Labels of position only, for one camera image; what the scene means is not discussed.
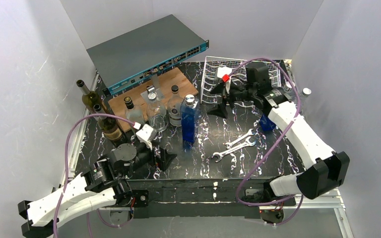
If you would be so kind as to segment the dark green wine bottle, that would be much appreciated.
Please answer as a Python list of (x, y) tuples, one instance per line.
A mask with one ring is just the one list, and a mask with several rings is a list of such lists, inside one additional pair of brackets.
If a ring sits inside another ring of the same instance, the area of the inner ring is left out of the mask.
[(127, 143), (127, 138), (124, 131), (120, 128), (117, 119), (98, 116), (98, 125), (108, 140), (117, 148), (121, 144)]

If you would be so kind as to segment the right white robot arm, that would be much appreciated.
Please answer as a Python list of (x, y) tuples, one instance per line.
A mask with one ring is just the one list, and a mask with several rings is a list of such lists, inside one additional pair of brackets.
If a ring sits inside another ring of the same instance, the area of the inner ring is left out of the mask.
[(272, 87), (269, 68), (265, 63), (252, 61), (243, 66), (246, 68), (246, 81), (240, 85), (231, 79), (232, 68), (217, 68), (217, 83), (210, 93), (220, 94), (222, 101), (208, 114), (225, 119), (226, 105), (232, 107), (235, 102), (252, 101), (262, 111), (261, 127), (266, 129), (270, 124), (279, 127), (281, 136), (286, 137), (298, 152), (305, 171), (266, 181), (254, 200), (237, 200), (245, 205), (269, 205), (296, 194), (315, 199), (343, 185), (350, 158), (345, 152), (337, 153), (308, 125), (300, 114), (301, 98), (293, 101), (283, 88)]

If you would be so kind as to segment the clear bottle white cap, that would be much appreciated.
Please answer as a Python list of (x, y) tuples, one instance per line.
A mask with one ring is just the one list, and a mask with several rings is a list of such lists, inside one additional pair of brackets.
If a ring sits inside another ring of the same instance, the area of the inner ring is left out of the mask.
[(157, 100), (157, 94), (151, 92), (148, 94), (149, 103), (147, 104), (146, 114), (149, 125), (157, 132), (164, 131), (168, 126), (167, 111), (160, 101)]

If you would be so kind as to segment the clear liquor bottle black cap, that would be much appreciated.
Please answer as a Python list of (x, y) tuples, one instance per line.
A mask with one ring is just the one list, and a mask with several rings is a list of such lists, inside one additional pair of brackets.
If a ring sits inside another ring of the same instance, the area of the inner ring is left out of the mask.
[(173, 85), (171, 91), (172, 96), (167, 103), (169, 122), (172, 126), (181, 127), (181, 104), (183, 98), (179, 95), (179, 87), (177, 85)]

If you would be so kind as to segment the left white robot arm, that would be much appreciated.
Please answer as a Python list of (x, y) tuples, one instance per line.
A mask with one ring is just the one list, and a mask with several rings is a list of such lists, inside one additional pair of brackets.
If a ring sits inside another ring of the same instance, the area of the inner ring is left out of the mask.
[(127, 178), (144, 165), (165, 171), (176, 156), (163, 148), (157, 155), (141, 142), (120, 145), (44, 198), (19, 202), (19, 215), (26, 220), (21, 226), (22, 235), (47, 238), (68, 221), (106, 206), (127, 207), (133, 215), (135, 208), (148, 205), (149, 194), (133, 189)]

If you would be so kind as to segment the dark wine bottle gold label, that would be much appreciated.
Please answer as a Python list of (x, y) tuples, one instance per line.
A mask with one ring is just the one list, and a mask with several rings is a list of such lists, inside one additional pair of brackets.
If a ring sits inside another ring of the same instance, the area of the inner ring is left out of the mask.
[(95, 91), (89, 90), (83, 80), (77, 80), (76, 85), (82, 92), (81, 99), (83, 104), (91, 114), (95, 113), (94, 105), (97, 104), (102, 107), (104, 113), (109, 113), (99, 94), (97, 94)]

